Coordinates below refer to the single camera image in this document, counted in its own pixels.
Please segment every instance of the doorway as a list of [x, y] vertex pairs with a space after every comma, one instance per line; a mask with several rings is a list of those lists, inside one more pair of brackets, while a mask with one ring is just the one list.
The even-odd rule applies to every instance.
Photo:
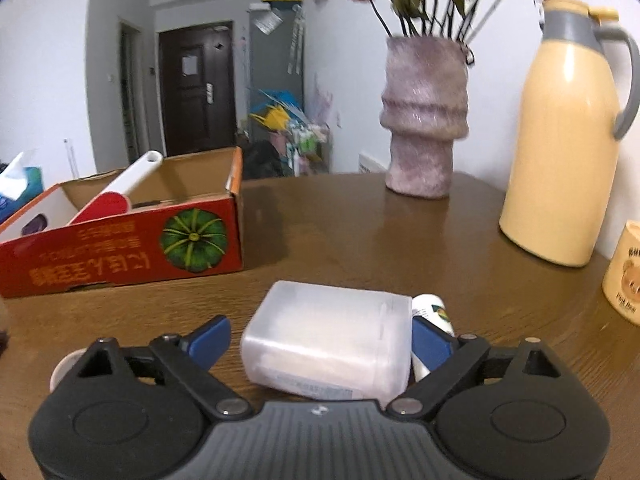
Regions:
[[148, 151], [142, 90], [140, 31], [120, 24], [120, 95], [127, 157], [132, 164]]
[[162, 32], [159, 47], [167, 155], [234, 146], [233, 23]]

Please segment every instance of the green pumpkin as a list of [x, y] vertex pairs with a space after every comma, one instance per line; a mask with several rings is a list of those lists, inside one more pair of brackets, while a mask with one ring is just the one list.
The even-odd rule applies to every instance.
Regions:
[[209, 211], [186, 209], [166, 221], [160, 245], [175, 267], [204, 272], [219, 264], [226, 253], [225, 223]]

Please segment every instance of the yellow thermos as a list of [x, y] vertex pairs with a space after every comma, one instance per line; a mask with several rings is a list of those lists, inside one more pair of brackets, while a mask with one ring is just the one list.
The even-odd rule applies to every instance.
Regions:
[[[518, 147], [500, 228], [540, 258], [570, 266], [591, 259], [609, 202], [620, 140], [640, 107], [640, 52], [611, 9], [545, 2], [542, 45], [522, 95]], [[632, 60], [620, 103], [601, 41], [623, 41]]]

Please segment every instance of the white power outlet box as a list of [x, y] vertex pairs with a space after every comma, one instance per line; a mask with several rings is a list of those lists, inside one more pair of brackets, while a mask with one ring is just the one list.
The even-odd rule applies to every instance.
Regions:
[[360, 154], [360, 173], [386, 173], [386, 168], [371, 156]]

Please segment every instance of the blue gripper pad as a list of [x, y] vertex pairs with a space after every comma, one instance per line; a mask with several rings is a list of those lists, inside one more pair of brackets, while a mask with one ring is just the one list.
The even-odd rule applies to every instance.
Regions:
[[412, 325], [411, 352], [433, 372], [444, 363], [455, 350], [456, 338], [450, 336], [420, 316], [414, 317]]
[[225, 316], [216, 316], [185, 338], [182, 349], [203, 370], [209, 370], [231, 345], [231, 323]]

